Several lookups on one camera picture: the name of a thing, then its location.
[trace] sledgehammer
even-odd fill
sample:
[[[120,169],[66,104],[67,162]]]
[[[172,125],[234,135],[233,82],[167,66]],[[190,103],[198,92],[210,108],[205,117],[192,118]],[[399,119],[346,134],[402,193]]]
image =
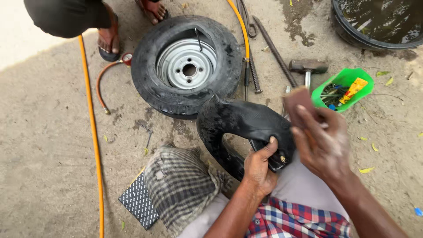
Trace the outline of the sledgehammer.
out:
[[[316,59],[302,59],[302,60],[291,60],[289,63],[289,70],[305,73],[304,85],[309,89],[311,74],[323,74],[327,71],[329,64],[327,61],[321,61]]]

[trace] forearm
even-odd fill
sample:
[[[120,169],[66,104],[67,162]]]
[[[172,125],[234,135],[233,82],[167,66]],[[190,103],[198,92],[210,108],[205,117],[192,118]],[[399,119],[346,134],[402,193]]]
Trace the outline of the forearm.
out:
[[[244,237],[262,199],[248,182],[242,181],[204,238]]]
[[[408,237],[353,172],[327,184],[347,211],[360,238]]]

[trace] plaid shirt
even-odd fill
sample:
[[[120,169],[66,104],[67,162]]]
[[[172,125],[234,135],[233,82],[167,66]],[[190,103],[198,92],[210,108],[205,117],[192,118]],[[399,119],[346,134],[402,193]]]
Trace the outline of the plaid shirt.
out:
[[[257,208],[245,237],[349,238],[349,232],[349,222],[337,213],[270,197]]]

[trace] foot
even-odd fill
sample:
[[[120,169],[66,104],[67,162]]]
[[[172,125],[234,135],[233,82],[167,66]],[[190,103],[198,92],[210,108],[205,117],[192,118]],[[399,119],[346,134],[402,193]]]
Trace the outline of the foot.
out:
[[[144,11],[153,25],[162,21],[165,17],[166,8],[160,1],[154,3],[150,0],[135,0],[135,2]]]
[[[118,54],[120,47],[119,47],[119,35],[118,35],[118,20],[115,17],[115,13],[113,12],[113,9],[107,5],[106,3],[103,3],[107,11],[110,15],[110,21],[112,23],[110,28],[99,28],[99,39],[97,43],[99,44],[99,47],[104,50],[107,53],[114,53]]]

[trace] wheel hub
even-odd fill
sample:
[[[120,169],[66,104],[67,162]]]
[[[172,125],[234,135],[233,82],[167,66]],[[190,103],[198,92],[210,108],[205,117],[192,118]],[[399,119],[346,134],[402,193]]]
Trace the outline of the wheel hub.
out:
[[[203,85],[213,74],[217,64],[211,45],[197,39],[182,39],[169,45],[156,64],[157,76],[168,86],[193,89]]]

